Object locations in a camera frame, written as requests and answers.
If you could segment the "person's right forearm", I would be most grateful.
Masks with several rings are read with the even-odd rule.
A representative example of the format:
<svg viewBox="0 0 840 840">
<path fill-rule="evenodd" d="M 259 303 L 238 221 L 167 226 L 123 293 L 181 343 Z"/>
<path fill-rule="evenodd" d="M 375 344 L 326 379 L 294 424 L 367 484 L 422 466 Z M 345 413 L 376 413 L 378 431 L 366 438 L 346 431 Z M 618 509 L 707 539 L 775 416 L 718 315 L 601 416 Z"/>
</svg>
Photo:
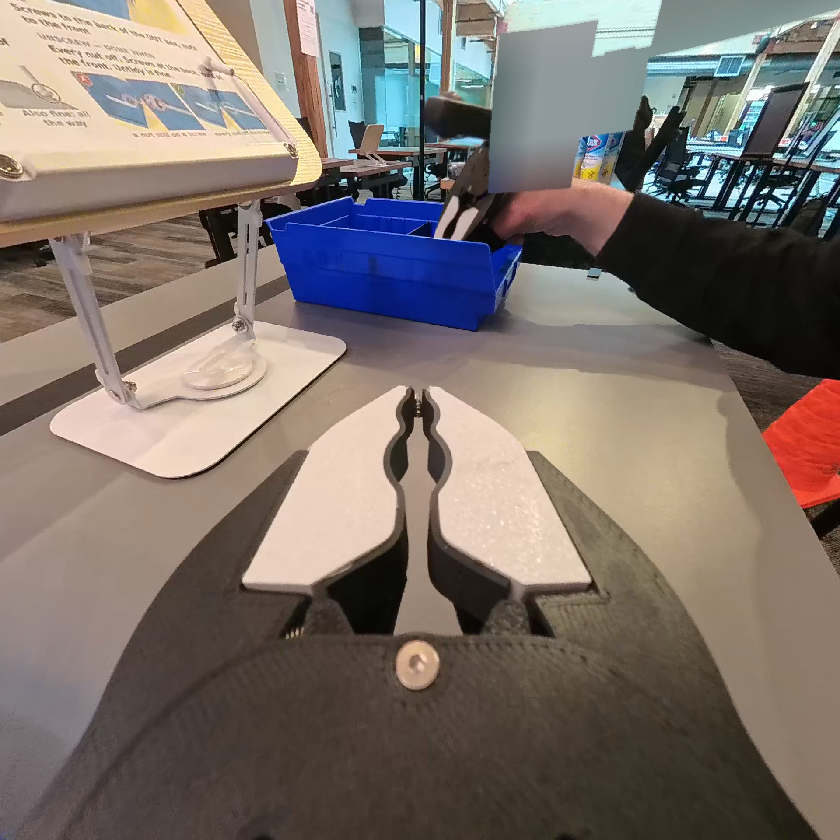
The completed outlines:
<svg viewBox="0 0 840 840">
<path fill-rule="evenodd" d="M 637 195 L 596 257 L 680 324 L 781 371 L 839 378 L 839 242 Z"/>
</svg>

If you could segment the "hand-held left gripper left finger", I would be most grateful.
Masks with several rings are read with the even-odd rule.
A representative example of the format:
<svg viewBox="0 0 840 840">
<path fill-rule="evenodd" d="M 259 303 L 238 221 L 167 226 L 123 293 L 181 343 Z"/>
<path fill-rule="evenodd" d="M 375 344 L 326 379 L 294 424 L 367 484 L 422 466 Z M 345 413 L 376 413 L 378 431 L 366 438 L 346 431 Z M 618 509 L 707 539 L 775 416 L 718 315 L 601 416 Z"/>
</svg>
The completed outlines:
<svg viewBox="0 0 840 840">
<path fill-rule="evenodd" d="M 392 634 L 407 579 L 401 479 L 415 392 L 399 385 L 324 432 L 276 507 L 241 583 L 327 598 L 357 634 Z"/>
</svg>

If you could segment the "wooden pillar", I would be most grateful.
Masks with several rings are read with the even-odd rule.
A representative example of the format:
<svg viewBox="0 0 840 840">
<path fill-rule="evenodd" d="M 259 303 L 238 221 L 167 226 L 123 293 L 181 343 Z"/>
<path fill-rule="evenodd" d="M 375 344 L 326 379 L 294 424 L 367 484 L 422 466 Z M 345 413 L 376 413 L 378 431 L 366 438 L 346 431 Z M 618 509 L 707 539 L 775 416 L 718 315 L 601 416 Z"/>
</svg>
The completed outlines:
<svg viewBox="0 0 840 840">
<path fill-rule="evenodd" d="M 315 5 L 311 1 L 284 1 L 283 7 L 301 117 L 308 122 L 316 149 L 322 158 L 326 158 L 329 150 L 319 77 L 320 47 Z"/>
</svg>

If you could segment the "black monitor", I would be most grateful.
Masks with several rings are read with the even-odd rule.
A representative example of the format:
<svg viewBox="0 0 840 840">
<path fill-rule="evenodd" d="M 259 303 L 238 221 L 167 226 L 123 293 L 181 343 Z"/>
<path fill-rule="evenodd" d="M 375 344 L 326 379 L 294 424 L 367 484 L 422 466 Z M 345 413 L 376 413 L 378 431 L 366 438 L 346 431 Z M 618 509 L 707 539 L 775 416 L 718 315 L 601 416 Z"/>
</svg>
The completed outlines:
<svg viewBox="0 0 840 840">
<path fill-rule="evenodd" d="M 799 82 L 771 89 L 742 149 L 743 160 L 773 158 L 807 88 L 807 82 Z"/>
</svg>

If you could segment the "red fabric object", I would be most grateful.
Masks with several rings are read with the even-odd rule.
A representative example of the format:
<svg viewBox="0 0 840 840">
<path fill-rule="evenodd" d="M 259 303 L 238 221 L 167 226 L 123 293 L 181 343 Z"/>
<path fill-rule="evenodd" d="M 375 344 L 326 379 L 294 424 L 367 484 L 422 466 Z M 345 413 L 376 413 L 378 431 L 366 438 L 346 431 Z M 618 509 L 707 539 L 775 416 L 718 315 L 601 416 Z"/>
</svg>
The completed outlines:
<svg viewBox="0 0 840 840">
<path fill-rule="evenodd" d="M 822 380 L 762 437 L 802 509 L 839 498 L 839 381 Z"/>
</svg>

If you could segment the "blue plastic bin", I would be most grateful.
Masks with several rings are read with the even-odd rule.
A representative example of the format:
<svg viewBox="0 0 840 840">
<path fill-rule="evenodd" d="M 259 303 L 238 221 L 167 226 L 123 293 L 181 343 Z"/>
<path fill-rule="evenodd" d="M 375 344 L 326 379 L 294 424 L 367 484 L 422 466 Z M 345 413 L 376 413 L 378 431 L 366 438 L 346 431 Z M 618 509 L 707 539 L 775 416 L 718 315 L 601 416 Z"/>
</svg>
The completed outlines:
<svg viewBox="0 0 840 840">
<path fill-rule="evenodd" d="M 477 331 L 503 306 L 522 247 L 435 238 L 443 207 L 343 197 L 266 223 L 296 301 Z"/>
</svg>

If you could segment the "printed instruction sheet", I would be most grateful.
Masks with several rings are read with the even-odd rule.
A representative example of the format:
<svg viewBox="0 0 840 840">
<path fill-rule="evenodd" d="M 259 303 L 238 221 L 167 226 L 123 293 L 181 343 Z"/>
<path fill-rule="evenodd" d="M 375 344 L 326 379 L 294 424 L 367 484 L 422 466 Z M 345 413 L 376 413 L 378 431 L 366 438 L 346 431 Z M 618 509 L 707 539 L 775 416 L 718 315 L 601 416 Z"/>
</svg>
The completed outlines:
<svg viewBox="0 0 840 840">
<path fill-rule="evenodd" d="M 293 139 L 182 2 L 2 2 L 2 155 L 288 159 Z"/>
</svg>

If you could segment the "white adjustable stand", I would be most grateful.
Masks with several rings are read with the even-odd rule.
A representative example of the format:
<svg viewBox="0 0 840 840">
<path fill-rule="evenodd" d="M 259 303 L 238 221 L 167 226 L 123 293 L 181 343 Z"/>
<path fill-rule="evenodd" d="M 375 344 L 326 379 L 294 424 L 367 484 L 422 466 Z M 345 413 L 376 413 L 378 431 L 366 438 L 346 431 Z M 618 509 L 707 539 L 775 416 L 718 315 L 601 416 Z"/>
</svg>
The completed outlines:
<svg viewBox="0 0 840 840">
<path fill-rule="evenodd" d="M 260 201 L 311 186 L 314 143 L 207 2 L 187 13 L 231 59 L 293 142 L 288 159 L 164 161 L 58 159 L 69 168 L 29 178 L 2 155 L 2 246 L 46 240 L 92 353 L 99 388 L 62 409 L 50 431 L 150 475 L 212 468 L 337 362 L 343 341 L 256 319 Z M 119 369 L 92 283 L 89 237 L 234 205 L 238 251 L 232 320 L 131 374 Z"/>
</svg>

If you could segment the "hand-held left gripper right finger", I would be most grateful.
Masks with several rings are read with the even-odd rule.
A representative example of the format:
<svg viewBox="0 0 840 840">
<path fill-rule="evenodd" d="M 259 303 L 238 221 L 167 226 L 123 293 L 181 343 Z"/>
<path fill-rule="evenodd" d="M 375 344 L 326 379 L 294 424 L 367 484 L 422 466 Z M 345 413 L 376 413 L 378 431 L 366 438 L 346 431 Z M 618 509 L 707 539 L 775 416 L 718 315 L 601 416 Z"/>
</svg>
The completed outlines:
<svg viewBox="0 0 840 840">
<path fill-rule="evenodd" d="M 494 608 L 524 608 L 543 595 L 592 589 L 585 565 L 529 453 L 506 428 L 439 386 L 422 396 L 429 502 L 427 568 L 455 608 L 464 634 L 478 634 Z"/>
</svg>

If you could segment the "black vertical pole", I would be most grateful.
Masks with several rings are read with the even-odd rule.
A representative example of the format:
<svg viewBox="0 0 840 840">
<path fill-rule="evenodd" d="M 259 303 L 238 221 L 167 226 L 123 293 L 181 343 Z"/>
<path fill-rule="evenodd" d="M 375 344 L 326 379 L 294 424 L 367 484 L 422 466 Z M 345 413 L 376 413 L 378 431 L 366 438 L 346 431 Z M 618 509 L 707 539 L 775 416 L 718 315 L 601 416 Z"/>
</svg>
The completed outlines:
<svg viewBox="0 0 840 840">
<path fill-rule="evenodd" d="M 425 163 L 425 81 L 426 81 L 426 4 L 427 1 L 419 1 L 419 42 L 418 42 L 418 153 L 414 172 L 414 200 L 424 200 L 424 163 Z"/>
</svg>

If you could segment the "person's right hand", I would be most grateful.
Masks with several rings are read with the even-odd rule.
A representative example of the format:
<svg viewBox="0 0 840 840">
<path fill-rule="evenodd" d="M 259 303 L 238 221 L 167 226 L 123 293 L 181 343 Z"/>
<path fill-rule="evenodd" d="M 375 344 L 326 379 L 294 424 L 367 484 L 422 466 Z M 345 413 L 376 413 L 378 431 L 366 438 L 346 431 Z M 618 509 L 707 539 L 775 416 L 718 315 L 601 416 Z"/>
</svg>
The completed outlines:
<svg viewBox="0 0 840 840">
<path fill-rule="evenodd" d="M 504 240 L 535 234 L 569 236 L 597 257 L 635 196 L 609 185 L 573 179 L 564 188 L 509 194 L 490 226 Z"/>
</svg>

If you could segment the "black mesh office chair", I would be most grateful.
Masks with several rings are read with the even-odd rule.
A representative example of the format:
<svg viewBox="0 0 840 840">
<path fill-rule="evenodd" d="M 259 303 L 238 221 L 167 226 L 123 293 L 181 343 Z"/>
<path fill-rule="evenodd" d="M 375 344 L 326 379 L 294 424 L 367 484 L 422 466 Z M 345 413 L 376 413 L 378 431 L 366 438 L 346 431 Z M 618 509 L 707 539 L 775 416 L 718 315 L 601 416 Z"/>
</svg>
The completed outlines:
<svg viewBox="0 0 840 840">
<path fill-rule="evenodd" d="M 690 182 L 694 170 L 688 166 L 688 128 L 680 128 L 675 138 L 666 146 L 661 161 L 656 170 L 653 189 L 654 195 L 666 193 L 675 195 L 684 193 L 687 186 L 677 186 L 683 182 Z"/>
</svg>

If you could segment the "wooden desk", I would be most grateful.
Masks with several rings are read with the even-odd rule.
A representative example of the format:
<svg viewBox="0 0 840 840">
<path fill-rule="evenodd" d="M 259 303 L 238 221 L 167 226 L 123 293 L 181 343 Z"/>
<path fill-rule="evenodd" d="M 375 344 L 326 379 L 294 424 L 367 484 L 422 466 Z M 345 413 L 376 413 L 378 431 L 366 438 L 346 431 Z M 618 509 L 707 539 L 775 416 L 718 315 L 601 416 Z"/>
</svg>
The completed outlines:
<svg viewBox="0 0 840 840">
<path fill-rule="evenodd" d="M 352 193 L 413 200 L 415 189 L 425 186 L 425 164 L 443 159 L 444 152 L 436 148 L 426 150 L 423 155 L 419 148 L 413 147 L 384 149 L 342 165 L 339 173 Z"/>
</svg>

